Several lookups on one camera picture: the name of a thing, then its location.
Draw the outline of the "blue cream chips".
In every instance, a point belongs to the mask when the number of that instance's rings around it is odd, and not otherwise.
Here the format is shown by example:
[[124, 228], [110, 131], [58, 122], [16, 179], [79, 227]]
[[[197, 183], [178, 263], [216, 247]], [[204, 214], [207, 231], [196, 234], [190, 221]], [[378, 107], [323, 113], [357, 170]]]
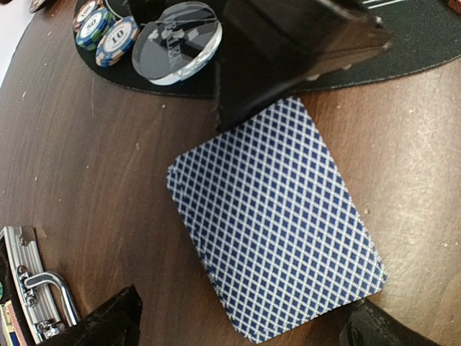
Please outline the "blue cream chips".
[[97, 46], [95, 61], [99, 67], [118, 62], [134, 45], [140, 29], [133, 16], [118, 20]]

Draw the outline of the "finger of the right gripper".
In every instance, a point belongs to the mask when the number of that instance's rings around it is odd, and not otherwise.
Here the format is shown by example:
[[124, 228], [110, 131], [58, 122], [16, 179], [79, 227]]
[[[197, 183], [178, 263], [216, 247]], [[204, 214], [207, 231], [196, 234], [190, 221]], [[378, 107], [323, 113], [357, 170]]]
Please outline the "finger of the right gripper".
[[358, 1], [227, 1], [222, 15], [220, 132], [302, 83], [383, 53], [392, 40]]

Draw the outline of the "green chips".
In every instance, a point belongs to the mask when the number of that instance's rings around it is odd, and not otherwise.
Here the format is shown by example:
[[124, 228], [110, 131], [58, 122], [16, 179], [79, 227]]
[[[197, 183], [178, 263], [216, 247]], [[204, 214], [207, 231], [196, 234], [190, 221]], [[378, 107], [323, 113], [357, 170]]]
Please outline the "green chips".
[[88, 51], [95, 50], [114, 23], [115, 17], [107, 8], [101, 7], [92, 12], [76, 35], [77, 46]]

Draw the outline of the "orange black chips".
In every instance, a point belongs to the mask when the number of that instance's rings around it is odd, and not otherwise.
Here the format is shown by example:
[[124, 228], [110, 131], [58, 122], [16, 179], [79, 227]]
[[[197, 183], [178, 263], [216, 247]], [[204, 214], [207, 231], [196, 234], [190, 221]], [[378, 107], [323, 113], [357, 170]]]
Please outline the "orange black chips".
[[104, 5], [102, 0], [90, 0], [80, 6], [73, 18], [73, 31], [78, 32], [88, 16], [103, 6]]

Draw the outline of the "grey playing card deck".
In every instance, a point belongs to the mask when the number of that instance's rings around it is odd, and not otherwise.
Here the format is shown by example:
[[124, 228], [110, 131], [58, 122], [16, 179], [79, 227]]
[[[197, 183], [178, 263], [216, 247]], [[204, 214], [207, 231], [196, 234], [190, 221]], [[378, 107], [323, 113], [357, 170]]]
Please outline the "grey playing card deck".
[[375, 244], [297, 97], [178, 156], [166, 186], [231, 324], [254, 344], [385, 284]]

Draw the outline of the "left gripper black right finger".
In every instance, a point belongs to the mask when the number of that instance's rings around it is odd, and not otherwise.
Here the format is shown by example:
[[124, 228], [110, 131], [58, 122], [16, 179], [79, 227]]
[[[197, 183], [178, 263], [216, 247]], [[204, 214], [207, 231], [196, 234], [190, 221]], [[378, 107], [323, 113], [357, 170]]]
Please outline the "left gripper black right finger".
[[428, 345], [438, 343], [409, 329], [371, 301], [349, 304], [340, 345]]

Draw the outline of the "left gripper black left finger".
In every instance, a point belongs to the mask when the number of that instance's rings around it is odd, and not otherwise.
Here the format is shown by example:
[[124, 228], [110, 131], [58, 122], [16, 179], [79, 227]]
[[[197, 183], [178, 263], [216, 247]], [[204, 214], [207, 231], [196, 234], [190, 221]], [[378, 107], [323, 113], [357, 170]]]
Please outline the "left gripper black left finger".
[[77, 325], [44, 345], [139, 345], [143, 301], [134, 285], [123, 288]]

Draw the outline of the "grey dealer button disc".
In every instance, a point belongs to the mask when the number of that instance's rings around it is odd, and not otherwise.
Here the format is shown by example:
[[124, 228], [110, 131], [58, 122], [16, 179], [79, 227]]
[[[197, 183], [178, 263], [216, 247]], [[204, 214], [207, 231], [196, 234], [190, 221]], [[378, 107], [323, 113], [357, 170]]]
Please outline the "grey dealer button disc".
[[179, 83], [208, 64], [222, 37], [222, 25], [208, 4], [172, 5], [140, 31], [132, 51], [133, 68], [157, 86]]

